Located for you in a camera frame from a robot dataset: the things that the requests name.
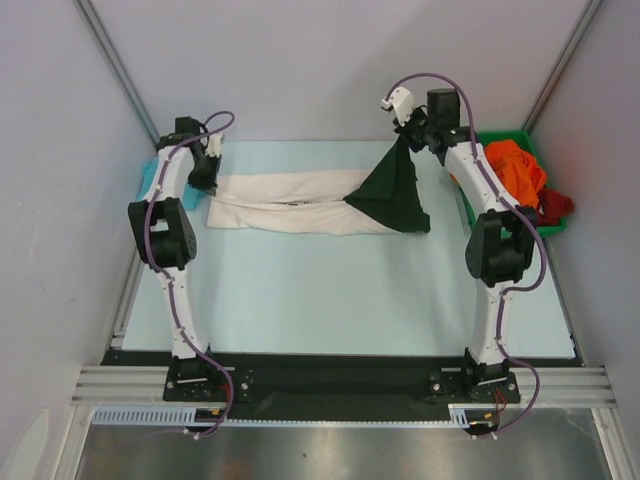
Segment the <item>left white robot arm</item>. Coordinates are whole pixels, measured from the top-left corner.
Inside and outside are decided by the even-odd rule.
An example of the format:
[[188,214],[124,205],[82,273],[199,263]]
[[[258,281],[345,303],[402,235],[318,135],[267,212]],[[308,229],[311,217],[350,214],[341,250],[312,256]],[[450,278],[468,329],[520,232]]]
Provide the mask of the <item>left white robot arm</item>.
[[[212,194],[217,187],[220,136],[208,146],[205,125],[192,117],[175,119],[175,130],[156,143],[157,162],[142,197],[127,214],[141,261],[158,278],[169,310],[172,358],[178,376],[197,398],[214,397],[221,376],[206,365],[209,340],[194,321],[188,265],[196,258],[196,233],[184,207],[187,189]],[[188,375],[184,371],[192,368]]]

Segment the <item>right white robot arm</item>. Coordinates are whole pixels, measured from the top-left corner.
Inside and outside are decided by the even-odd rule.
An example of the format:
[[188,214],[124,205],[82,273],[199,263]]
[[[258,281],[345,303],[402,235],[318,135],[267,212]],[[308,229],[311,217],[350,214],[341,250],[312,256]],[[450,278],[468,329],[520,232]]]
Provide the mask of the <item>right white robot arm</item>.
[[395,87],[384,101],[396,132],[411,150],[428,149],[457,181],[476,215],[465,262],[477,286],[475,324],[465,350],[463,393],[484,401],[508,376],[504,327],[509,303],[533,260],[539,236],[536,213],[521,206],[499,180],[472,126],[460,124],[467,105],[455,89],[435,89],[419,107],[413,94]]

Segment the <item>orange t-shirt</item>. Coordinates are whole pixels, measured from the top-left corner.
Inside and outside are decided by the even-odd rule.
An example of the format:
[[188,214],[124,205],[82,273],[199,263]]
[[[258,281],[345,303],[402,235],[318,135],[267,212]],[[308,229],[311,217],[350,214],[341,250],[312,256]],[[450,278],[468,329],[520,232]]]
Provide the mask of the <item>orange t-shirt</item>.
[[538,194],[547,183],[547,173],[531,153],[514,140],[491,142],[485,156],[506,190],[524,207],[538,209]]

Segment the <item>white and green t-shirt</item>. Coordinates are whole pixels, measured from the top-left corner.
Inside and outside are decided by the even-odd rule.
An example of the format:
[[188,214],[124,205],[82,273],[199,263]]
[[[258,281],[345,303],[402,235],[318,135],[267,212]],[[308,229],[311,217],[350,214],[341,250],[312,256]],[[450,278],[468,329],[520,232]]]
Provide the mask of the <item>white and green t-shirt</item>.
[[210,229],[290,234],[427,234],[409,147],[398,139],[372,169],[233,174],[219,179]]

